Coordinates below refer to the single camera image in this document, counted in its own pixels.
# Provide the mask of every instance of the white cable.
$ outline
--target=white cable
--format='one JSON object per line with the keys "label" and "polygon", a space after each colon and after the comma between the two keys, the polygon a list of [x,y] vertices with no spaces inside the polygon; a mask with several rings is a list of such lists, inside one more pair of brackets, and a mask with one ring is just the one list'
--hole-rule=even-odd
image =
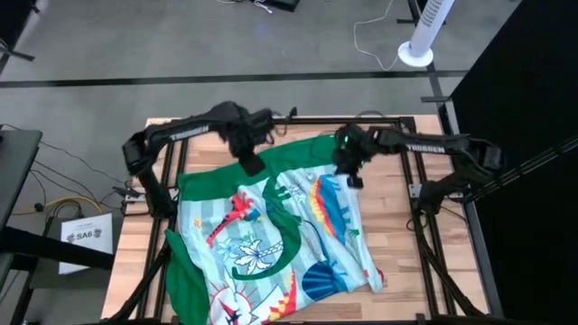
{"label": "white cable", "polygon": [[372,19],[372,20],[366,21],[366,22],[356,22],[356,23],[353,24],[353,44],[355,44],[355,49],[356,49],[357,51],[363,53],[363,54],[367,54],[367,55],[370,55],[370,56],[376,58],[376,60],[377,60],[378,63],[379,63],[379,67],[381,67],[381,69],[382,69],[383,71],[390,71],[390,70],[396,65],[397,59],[399,58],[399,56],[397,56],[397,54],[396,54],[396,59],[394,60],[393,63],[391,63],[391,65],[389,66],[389,68],[387,68],[387,69],[384,68],[384,67],[383,67],[383,64],[381,63],[381,60],[379,59],[379,57],[378,57],[377,55],[372,54],[372,53],[369,53],[368,51],[363,51],[363,50],[361,50],[361,49],[359,48],[359,46],[358,46],[358,38],[357,38],[357,35],[355,34],[355,31],[357,30],[358,25],[366,24],[366,23],[379,22],[380,20],[386,19],[387,14],[389,14],[389,8],[391,8],[391,4],[393,4],[393,3],[394,3],[394,0],[390,0],[390,1],[389,1],[389,5],[387,5],[387,8],[386,8],[386,13],[383,14],[383,16],[381,16],[381,17],[379,17],[379,18],[376,18],[376,19]]}

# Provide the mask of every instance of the wooden table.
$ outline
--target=wooden table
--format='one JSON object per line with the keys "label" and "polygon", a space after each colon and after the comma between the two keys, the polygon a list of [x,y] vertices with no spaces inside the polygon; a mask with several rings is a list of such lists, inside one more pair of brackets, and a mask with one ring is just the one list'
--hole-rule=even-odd
{"label": "wooden table", "polygon": [[[166,121],[165,118],[154,118],[149,119],[148,124]],[[415,122],[420,133],[441,133],[437,116],[415,116]],[[276,138],[275,143],[284,144],[322,132],[328,133],[337,127],[339,126],[290,125],[287,135]],[[178,161],[179,149],[179,145],[175,145],[172,158],[175,164]],[[190,139],[187,158],[186,172],[203,172],[235,162],[228,153],[228,147],[215,134]],[[157,177],[160,177],[164,159],[164,153],[161,153],[154,166]],[[410,159],[415,166],[413,155],[410,155]],[[431,180],[438,180],[452,171],[446,156],[425,154],[424,162]],[[173,167],[169,182],[171,186],[174,185],[175,170],[176,167]],[[365,182],[365,188],[359,194],[363,230],[376,266],[386,275],[387,287],[380,293],[372,293],[368,286],[353,293],[342,292],[283,320],[414,320],[418,312],[429,314],[415,235],[406,229],[410,210],[400,157],[377,156],[372,163],[364,166],[360,175]],[[459,214],[463,213],[456,203],[445,201],[443,205]],[[127,208],[127,213],[143,211],[147,211],[147,207],[140,202]],[[487,312],[488,307],[464,220],[442,210],[437,216],[437,222],[450,275],[473,304]],[[148,215],[126,217],[102,311],[103,318],[114,314],[140,281],[152,223],[153,220]],[[434,282],[440,312],[444,313],[441,285],[436,275]],[[155,279],[147,304],[148,317],[153,315],[157,285],[158,280]],[[165,301],[163,321],[170,321],[174,312],[169,299]]]}

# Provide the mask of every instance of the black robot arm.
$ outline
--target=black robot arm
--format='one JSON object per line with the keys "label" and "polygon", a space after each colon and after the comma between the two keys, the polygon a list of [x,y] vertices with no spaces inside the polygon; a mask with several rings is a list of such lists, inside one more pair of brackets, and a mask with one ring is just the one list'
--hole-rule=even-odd
{"label": "black robot arm", "polygon": [[420,209],[437,214],[443,198],[463,192],[470,185],[484,184],[501,170],[504,162],[500,149],[488,141],[470,135],[410,135],[402,131],[372,126],[368,131],[358,125],[342,126],[335,134],[337,147],[333,161],[336,173],[346,173],[350,187],[362,188],[358,176],[361,166],[376,154],[396,154],[406,151],[447,154],[454,158],[456,172],[439,181],[428,181],[412,188]]}
{"label": "black robot arm", "polygon": [[274,129],[270,109],[261,109],[253,114],[234,102],[227,101],[213,107],[209,112],[191,116],[162,125],[149,125],[135,133],[124,145],[126,168],[136,176],[146,191],[146,203],[153,218],[169,218],[176,215],[176,207],[168,189],[162,186],[153,173],[153,164],[161,149],[170,142],[181,141],[208,132],[217,132],[228,142],[233,157],[247,174],[261,172],[265,165],[255,155],[255,146],[271,139]]}

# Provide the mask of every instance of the concrete floor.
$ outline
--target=concrete floor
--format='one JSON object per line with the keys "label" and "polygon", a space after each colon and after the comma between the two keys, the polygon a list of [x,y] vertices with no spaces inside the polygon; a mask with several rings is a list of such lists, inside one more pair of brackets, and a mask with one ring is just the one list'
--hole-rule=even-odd
{"label": "concrete floor", "polygon": [[[199,75],[373,71],[373,58],[355,51],[352,27],[382,15],[387,0],[302,0],[294,14],[268,14],[248,1],[224,5],[214,0],[41,1],[18,51],[34,62],[10,59],[0,75],[7,80],[109,79]],[[438,70],[467,70],[516,7],[516,1],[457,1],[433,50]],[[387,19],[358,28],[359,46],[389,65],[414,27],[407,2],[394,0]],[[412,70],[397,63],[394,70]],[[459,78],[441,79],[450,95]],[[249,110],[271,107],[302,115],[434,114],[429,80],[356,79],[0,89],[0,123],[40,129],[43,140],[65,148],[94,167],[126,179],[121,144],[143,128],[147,117],[189,116],[223,100]],[[38,160],[91,188],[100,198],[115,185],[80,162],[42,147]],[[46,185],[48,197],[65,191]],[[38,184],[26,182],[17,209],[39,201]],[[13,217],[10,224],[42,230],[40,215]],[[23,283],[20,274],[0,306],[7,323]],[[107,287],[40,289],[28,318],[44,325],[97,321]]]}

